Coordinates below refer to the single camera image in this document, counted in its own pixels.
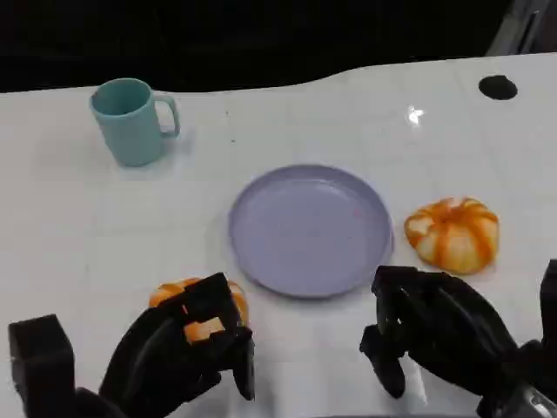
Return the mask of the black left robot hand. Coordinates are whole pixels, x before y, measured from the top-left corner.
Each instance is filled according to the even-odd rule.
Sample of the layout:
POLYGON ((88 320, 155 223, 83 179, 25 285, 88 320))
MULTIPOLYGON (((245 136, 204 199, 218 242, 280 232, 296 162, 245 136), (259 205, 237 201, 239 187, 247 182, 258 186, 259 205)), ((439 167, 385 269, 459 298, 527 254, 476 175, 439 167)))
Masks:
POLYGON ((254 341, 245 292, 223 273, 164 283, 111 357, 101 397, 128 417, 166 417, 232 371, 255 397, 254 341))

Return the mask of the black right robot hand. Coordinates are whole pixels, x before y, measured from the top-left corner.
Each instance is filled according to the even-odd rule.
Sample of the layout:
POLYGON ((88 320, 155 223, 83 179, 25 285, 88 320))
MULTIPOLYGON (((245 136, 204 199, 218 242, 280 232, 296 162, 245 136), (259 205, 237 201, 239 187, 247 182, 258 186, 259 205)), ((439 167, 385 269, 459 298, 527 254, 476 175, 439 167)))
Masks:
POLYGON ((518 348, 493 306, 464 280, 411 266, 380 266, 371 286, 376 323, 359 349, 385 391, 406 390, 400 358, 485 396, 503 381, 502 360, 518 348))

